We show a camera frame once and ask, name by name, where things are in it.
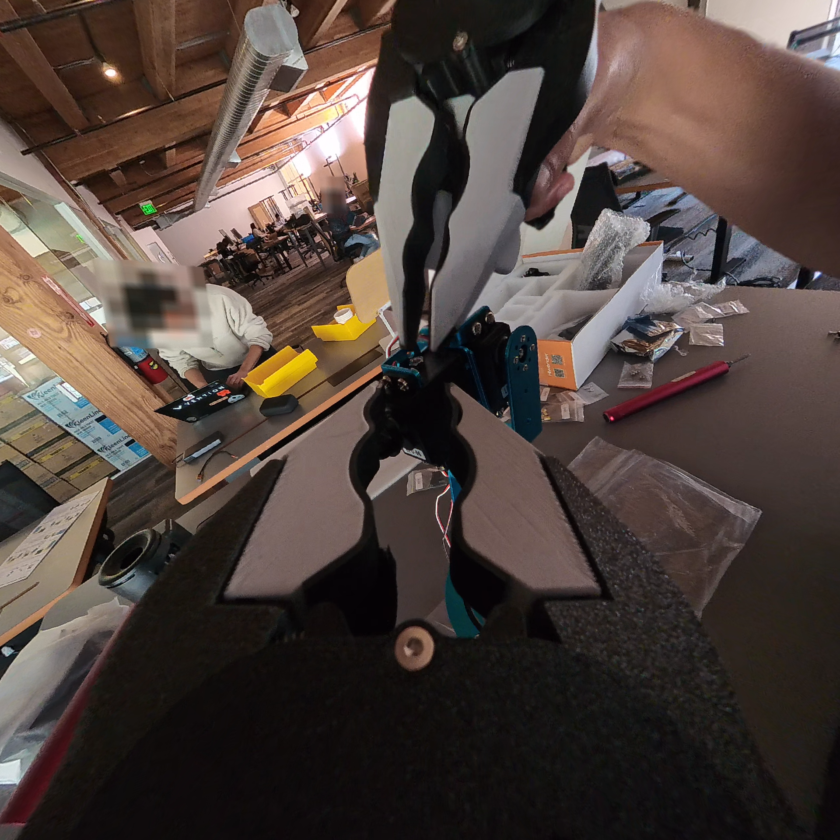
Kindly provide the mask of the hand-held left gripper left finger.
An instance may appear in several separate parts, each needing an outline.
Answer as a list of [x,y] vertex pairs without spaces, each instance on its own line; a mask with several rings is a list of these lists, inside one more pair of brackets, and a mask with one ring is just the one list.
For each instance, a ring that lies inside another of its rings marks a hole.
[[367,385],[285,453],[228,578],[224,601],[278,603],[303,626],[320,604],[352,634],[396,624],[396,562],[376,533],[368,487],[393,453],[382,389]]

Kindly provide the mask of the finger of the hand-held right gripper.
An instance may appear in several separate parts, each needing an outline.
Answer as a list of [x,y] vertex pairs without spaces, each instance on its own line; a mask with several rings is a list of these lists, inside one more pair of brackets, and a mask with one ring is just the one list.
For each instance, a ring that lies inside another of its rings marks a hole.
[[543,77],[539,67],[510,71],[465,112],[465,186],[430,286],[432,351],[467,319],[489,277],[516,264],[526,207],[513,183]]
[[388,112],[380,189],[374,203],[401,346],[417,348],[429,257],[435,250],[435,203],[450,164],[446,117],[416,95]]

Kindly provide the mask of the blue toy robot arm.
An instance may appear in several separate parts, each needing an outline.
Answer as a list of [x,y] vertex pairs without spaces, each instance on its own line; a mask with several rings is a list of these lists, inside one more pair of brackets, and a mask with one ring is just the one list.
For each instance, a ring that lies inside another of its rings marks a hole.
[[446,394],[455,385],[525,440],[542,431],[538,340],[527,325],[511,329],[488,307],[471,314],[443,346],[429,348],[430,328],[419,330],[415,350],[389,353],[381,368],[390,433],[409,455],[449,474],[446,520],[435,510],[448,560],[453,557],[453,516],[466,478],[453,471],[453,409]]

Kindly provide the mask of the person's right forearm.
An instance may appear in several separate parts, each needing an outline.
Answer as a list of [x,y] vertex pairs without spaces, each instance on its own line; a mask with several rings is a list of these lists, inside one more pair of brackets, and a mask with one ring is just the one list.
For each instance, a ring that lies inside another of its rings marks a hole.
[[597,18],[570,160],[621,151],[793,261],[839,272],[839,74],[665,3]]

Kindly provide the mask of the office desk with wooden edge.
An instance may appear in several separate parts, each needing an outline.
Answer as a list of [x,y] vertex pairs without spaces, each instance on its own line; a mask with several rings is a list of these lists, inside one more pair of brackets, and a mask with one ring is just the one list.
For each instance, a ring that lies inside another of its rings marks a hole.
[[176,453],[181,454],[202,439],[219,432],[222,444],[194,463],[175,470],[175,499],[182,505],[215,492],[220,485],[236,477],[255,459],[274,453],[307,431],[321,415],[333,410],[368,384],[375,383],[384,354],[380,342],[390,333],[381,320],[353,341],[308,341],[304,348],[317,357],[317,367],[291,387],[298,401],[290,413],[263,416],[264,402],[252,393],[246,399],[204,420],[183,423],[177,430]]
[[[16,636],[43,619],[58,600],[83,582],[102,530],[111,488],[112,480],[104,478],[76,495],[96,492],[98,498],[27,579],[1,588],[1,645],[10,644]],[[2,542],[2,562],[44,519]]]

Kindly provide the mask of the grey desk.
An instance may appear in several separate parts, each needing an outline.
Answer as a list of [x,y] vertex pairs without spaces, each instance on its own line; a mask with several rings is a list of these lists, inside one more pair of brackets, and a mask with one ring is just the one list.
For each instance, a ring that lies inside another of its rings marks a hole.
[[[838,294],[730,293],[732,373],[533,445],[599,602],[474,639],[225,602],[290,447],[131,611],[21,838],[838,837]],[[596,437],[761,510],[701,617],[571,472]]]

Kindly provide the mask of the person's right hand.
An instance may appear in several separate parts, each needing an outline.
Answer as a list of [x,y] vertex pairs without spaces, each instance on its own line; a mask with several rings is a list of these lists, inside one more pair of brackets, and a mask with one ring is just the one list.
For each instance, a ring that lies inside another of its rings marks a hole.
[[610,102],[606,87],[594,84],[583,109],[543,160],[531,191],[525,222],[536,223],[552,213],[574,186],[569,166],[593,145],[611,149]]

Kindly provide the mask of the wooden panel stand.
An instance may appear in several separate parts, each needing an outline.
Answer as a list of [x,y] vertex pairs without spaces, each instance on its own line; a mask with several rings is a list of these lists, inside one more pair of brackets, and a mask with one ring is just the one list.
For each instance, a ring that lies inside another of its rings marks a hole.
[[353,310],[362,323],[376,320],[379,312],[391,303],[383,255],[384,249],[379,248],[354,263],[346,273]]

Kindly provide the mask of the bubble wrap bundle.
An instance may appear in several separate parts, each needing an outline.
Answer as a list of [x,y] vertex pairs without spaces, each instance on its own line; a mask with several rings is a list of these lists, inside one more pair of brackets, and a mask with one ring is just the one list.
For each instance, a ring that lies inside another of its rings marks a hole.
[[648,240],[648,221],[605,208],[586,240],[576,272],[576,290],[610,291],[623,284],[624,260]]

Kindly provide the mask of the clear plastic bag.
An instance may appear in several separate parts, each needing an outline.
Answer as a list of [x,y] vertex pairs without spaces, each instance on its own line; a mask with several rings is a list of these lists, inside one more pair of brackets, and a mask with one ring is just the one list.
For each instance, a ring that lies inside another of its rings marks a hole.
[[761,510],[666,461],[601,437],[569,468],[656,558],[701,617]]

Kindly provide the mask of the white and orange cardboard box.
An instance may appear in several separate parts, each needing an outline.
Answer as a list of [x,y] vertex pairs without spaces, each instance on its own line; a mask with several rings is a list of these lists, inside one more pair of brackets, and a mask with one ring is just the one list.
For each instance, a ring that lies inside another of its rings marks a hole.
[[490,277],[479,294],[511,329],[529,326],[538,339],[541,385],[580,388],[611,349],[625,321],[644,309],[644,297],[662,280],[664,243],[645,242],[624,259],[617,289],[576,290],[582,249],[525,255],[514,270]]

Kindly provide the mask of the black laptop with stickers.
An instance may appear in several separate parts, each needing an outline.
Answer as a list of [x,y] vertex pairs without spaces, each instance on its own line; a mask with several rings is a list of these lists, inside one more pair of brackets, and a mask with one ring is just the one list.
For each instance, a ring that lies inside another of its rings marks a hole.
[[154,413],[187,424],[195,424],[246,398],[243,389],[232,389],[225,381],[214,381],[154,410]]

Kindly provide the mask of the black ribbed tube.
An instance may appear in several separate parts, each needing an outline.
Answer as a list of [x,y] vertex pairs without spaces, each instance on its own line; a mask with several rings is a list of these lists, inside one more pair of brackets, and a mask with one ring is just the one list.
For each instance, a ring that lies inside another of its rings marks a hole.
[[100,587],[133,604],[142,600],[169,563],[176,547],[172,533],[146,529],[117,545],[103,561]]

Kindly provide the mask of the printed paper sheet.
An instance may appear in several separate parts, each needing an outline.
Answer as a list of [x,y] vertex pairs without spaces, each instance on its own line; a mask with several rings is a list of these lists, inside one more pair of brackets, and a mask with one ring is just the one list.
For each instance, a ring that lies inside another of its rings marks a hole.
[[96,492],[77,496],[46,515],[1,562],[1,586],[13,585],[27,579],[97,498]]

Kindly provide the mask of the silver air duct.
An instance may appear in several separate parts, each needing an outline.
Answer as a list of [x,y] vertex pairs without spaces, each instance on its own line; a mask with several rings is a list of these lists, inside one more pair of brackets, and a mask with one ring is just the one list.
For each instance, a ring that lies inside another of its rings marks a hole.
[[193,213],[204,209],[226,169],[239,163],[238,145],[267,95],[294,91],[307,71],[290,12],[280,3],[249,10],[206,147]]

